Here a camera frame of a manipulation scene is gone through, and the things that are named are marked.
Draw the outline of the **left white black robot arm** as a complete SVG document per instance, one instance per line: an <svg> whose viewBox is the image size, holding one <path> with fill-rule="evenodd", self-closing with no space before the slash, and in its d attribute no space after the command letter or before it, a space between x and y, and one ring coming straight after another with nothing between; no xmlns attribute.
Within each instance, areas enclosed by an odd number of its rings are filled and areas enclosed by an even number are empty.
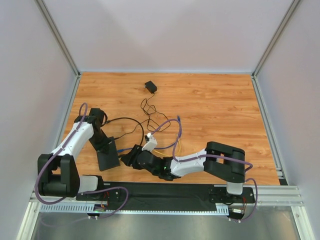
<svg viewBox="0 0 320 240"><path fill-rule="evenodd" d="M76 160L88 141L97 152L106 149L108 138L101 129L106 119L107 115L99 108L92 108L89 115L80 114L62 143L38 157L34 192L40 202L53 205L65 198L98 190L99 178L80 176Z"/></svg>

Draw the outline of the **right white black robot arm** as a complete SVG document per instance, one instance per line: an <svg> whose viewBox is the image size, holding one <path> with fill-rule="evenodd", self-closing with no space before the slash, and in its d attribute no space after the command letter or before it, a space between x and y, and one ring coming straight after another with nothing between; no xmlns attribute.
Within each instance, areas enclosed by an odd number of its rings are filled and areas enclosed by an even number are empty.
<svg viewBox="0 0 320 240"><path fill-rule="evenodd" d="M241 195L247 171L253 168L245 161L241 148L210 141L206 148L186 156L158 157L145 147L136 145L121 161L136 170L146 170L165 181L173 181L191 173L206 172L226 182L230 195Z"/></svg>

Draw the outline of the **black network switch box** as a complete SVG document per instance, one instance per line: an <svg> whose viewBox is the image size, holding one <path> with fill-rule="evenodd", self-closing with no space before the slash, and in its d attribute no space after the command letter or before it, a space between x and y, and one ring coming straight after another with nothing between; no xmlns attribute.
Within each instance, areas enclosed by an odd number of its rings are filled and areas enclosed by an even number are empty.
<svg viewBox="0 0 320 240"><path fill-rule="evenodd" d="M97 151L98 168L101 172L120 166L117 147L114 137L109 138L106 147Z"/></svg>

